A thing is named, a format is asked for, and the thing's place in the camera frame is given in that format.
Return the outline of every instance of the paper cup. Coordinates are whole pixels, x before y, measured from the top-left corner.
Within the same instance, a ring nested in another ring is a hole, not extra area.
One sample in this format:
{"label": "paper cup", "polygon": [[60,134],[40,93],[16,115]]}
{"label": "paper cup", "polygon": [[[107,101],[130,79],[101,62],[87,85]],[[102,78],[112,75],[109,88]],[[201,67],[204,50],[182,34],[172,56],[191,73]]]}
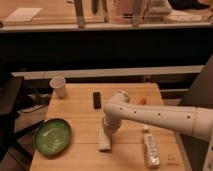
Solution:
{"label": "paper cup", "polygon": [[50,87],[54,89],[59,98],[66,96],[66,80],[64,77],[54,77],[51,79]]}

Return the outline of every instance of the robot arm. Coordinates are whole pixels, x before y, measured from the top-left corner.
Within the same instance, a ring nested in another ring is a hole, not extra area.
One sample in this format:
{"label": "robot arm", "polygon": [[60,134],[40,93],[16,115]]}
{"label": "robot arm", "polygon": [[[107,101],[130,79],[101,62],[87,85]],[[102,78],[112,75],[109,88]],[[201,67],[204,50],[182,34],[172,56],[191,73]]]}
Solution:
{"label": "robot arm", "polygon": [[210,142],[207,154],[210,158],[208,157],[205,166],[210,168],[210,162],[213,167],[213,110],[196,107],[143,106],[128,102],[127,93],[118,91],[104,105],[102,138],[110,139],[121,126],[122,119],[166,128]]}

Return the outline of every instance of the black object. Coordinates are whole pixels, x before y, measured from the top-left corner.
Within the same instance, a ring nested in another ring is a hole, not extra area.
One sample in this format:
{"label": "black object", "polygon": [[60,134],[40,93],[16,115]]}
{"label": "black object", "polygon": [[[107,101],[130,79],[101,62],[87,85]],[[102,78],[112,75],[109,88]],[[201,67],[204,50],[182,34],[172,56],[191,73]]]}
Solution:
{"label": "black object", "polygon": [[4,26],[3,23],[0,21],[0,28],[3,27],[3,26]]}
{"label": "black object", "polygon": [[101,108],[101,94],[100,92],[93,93],[93,105],[95,109]]}
{"label": "black object", "polygon": [[92,3],[92,13],[96,14],[98,12],[98,2],[99,0],[91,0]]}
{"label": "black object", "polygon": [[186,9],[206,9],[210,5],[202,4],[197,0],[168,0],[173,9],[186,10]]}
{"label": "black object", "polygon": [[[213,109],[213,55],[192,83],[179,105]],[[208,142],[181,135],[193,171],[203,168]]]}
{"label": "black object", "polygon": [[23,77],[11,76],[0,89],[0,161],[2,161],[10,147],[14,147],[27,159],[32,160],[32,155],[18,143],[18,139],[40,126],[43,122],[40,121],[15,132],[15,120],[19,117],[17,110],[34,105],[30,98],[23,98],[23,81]]}

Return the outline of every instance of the green bowl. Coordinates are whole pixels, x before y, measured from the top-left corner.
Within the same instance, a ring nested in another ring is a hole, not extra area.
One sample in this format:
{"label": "green bowl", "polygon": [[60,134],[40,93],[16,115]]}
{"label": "green bowl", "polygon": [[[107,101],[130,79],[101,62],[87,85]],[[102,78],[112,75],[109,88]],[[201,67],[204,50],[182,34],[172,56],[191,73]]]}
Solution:
{"label": "green bowl", "polygon": [[44,122],[34,136],[35,148],[45,156],[63,151],[71,140],[72,129],[63,119],[50,119]]}

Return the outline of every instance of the black chair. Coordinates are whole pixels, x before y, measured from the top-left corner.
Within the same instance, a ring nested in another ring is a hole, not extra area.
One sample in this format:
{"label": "black chair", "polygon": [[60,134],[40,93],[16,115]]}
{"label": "black chair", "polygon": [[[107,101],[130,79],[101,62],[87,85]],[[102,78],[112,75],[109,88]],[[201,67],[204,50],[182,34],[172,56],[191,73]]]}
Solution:
{"label": "black chair", "polygon": [[0,162],[10,147],[14,147],[27,159],[32,155],[24,149],[18,139],[36,129],[43,121],[35,123],[21,131],[15,131],[15,121],[19,117],[18,110],[32,107],[33,101],[24,92],[23,77],[13,77],[0,66]]}
{"label": "black chair", "polygon": [[[182,98],[179,105],[213,109],[213,56]],[[181,135],[193,171],[203,168],[208,142]]]}

